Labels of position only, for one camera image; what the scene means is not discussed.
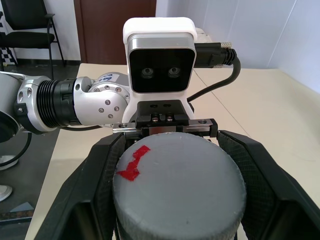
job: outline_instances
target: red marking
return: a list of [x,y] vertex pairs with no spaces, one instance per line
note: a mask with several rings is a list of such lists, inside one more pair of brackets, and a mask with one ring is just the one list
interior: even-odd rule
[[128,163],[126,170],[118,171],[118,172],[116,172],[116,174],[119,174],[122,177],[124,177],[125,179],[133,182],[136,179],[136,177],[138,177],[138,175],[140,174],[137,167],[138,167],[138,164],[139,164],[141,157],[149,151],[150,151],[150,148],[148,148],[146,145],[143,145],[142,147],[140,147],[132,155],[134,160]]

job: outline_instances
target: black chair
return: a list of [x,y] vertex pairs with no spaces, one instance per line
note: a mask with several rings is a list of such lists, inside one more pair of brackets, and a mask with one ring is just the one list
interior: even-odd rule
[[[1,0],[5,20],[13,30],[45,29],[46,33],[14,31],[8,35],[0,36],[0,48],[6,48],[7,52],[14,59],[9,48],[23,49],[49,49],[51,79],[54,79],[54,71],[51,56],[51,43],[58,43],[63,66],[66,65],[62,55],[56,27],[54,14],[47,14],[43,0]],[[1,71],[4,70],[2,57],[0,57]]]

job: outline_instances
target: screw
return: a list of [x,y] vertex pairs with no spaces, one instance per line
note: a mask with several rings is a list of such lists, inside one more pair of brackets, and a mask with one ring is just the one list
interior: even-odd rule
[[152,122],[157,123],[159,121],[159,118],[157,116],[155,116],[151,120],[152,120]]

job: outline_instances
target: black cable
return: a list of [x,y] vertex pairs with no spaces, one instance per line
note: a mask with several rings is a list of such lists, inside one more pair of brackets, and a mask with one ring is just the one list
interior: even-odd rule
[[198,91],[197,93],[193,94],[192,96],[188,97],[186,100],[188,102],[191,102],[199,97],[201,97],[202,95],[211,92],[212,90],[221,88],[223,86],[226,86],[230,83],[232,83],[234,80],[236,80],[236,78],[239,76],[241,70],[241,63],[238,57],[235,57],[235,59],[233,60],[233,71],[231,73],[231,76],[228,77],[225,80],[219,81],[215,84],[212,84],[211,86],[208,86],[204,89],[202,89],[201,91]]
[[74,132],[81,132],[81,131],[89,131],[89,130],[94,130],[94,129],[100,129],[102,126],[88,126],[88,127],[61,127],[63,130],[68,130],[68,131],[74,131]]
[[28,133],[28,138],[26,139],[26,143],[24,145],[24,148],[14,158],[10,159],[9,161],[0,163],[0,167],[7,166],[8,164],[11,164],[14,161],[16,161],[17,159],[19,159],[27,151],[27,149],[28,149],[28,147],[29,147],[29,145],[31,143],[31,139],[32,139],[32,133],[29,132]]

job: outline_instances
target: brown door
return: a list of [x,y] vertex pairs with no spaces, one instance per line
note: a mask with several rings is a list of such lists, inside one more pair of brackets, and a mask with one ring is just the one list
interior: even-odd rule
[[126,64],[125,22],[154,17],[156,0],[74,0],[82,63]]

